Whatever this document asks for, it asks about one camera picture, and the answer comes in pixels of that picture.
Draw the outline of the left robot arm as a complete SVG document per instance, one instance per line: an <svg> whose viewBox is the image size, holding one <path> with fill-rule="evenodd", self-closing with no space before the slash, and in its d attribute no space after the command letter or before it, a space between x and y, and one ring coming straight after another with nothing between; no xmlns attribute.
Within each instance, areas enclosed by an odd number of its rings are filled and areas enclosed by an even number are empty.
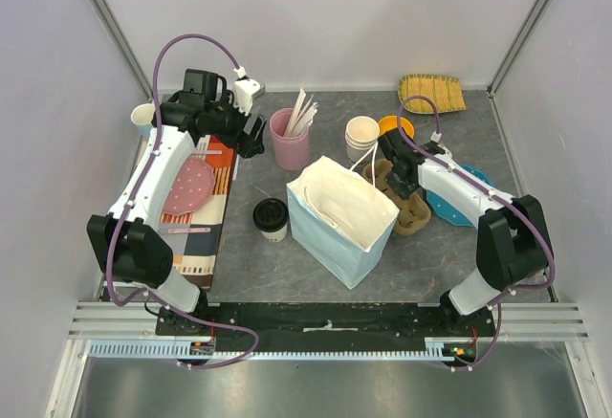
<svg viewBox="0 0 612 418"><path fill-rule="evenodd" d="M214 73L188 69L184 86L166 102L145 106L151 129L145 151L119 199L104 215L92 215L86 231L108 294L118 306L116 280L135 286L159 302L189 335L207 330L207 297L173 266L172 250L159 235L167 198L182 200L187 184L172 185L180 169L204 136L248 159L263 153L266 120L251 108L264 87L244 67L235 68L233 84Z"/></svg>

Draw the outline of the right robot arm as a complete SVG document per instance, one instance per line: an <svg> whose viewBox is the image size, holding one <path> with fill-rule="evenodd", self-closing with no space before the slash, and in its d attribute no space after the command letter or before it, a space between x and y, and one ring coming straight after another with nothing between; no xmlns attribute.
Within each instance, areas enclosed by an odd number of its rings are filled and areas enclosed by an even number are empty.
<svg viewBox="0 0 612 418"><path fill-rule="evenodd" d="M441 144L415 144L403 129L378 138L392 164L391 189L408 198L417 188L451 204L477 228L475 270L440 297L438 323L447 334L462 334L472 315L517 289L546 289L555 261L543 209L531 196L514 197L483 183L455 163Z"/></svg>

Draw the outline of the black coffee cup lid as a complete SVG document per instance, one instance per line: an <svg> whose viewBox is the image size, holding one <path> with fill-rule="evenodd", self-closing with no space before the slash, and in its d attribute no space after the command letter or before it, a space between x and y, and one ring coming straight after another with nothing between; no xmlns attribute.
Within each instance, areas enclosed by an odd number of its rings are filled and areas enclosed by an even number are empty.
<svg viewBox="0 0 612 418"><path fill-rule="evenodd" d="M253 209L252 220L260 231L276 232L286 226L289 210L284 201L278 198L266 198Z"/></svg>

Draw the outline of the white paper coffee cup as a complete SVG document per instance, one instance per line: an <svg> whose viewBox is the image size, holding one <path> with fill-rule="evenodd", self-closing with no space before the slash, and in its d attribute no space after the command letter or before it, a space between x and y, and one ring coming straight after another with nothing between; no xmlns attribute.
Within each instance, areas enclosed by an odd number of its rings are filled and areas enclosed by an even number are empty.
<svg viewBox="0 0 612 418"><path fill-rule="evenodd" d="M283 227L281 227L278 230L275 231L262 231L262 235L271 242L279 242L282 241L287 234L288 231L288 225L285 224Z"/></svg>

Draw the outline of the light blue paper bag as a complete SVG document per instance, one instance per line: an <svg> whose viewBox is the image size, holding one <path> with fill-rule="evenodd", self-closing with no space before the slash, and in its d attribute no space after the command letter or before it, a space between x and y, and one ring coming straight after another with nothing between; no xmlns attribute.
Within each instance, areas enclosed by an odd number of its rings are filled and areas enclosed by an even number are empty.
<svg viewBox="0 0 612 418"><path fill-rule="evenodd" d="M286 185L293 239L347 289L380 261L399 209L353 167L322 156Z"/></svg>

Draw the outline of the brown cardboard cup carrier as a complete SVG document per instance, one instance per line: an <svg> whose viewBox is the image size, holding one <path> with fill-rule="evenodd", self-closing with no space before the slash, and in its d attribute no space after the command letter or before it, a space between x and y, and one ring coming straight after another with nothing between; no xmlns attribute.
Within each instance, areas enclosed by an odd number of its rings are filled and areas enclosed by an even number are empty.
<svg viewBox="0 0 612 418"><path fill-rule="evenodd" d="M376 189L388 198L392 198L396 193L386 181L386 176L391 172L392 167L393 164L387 159L378 159L373 165L366 165L361 172L361 176L368 183L374 183Z"/></svg>

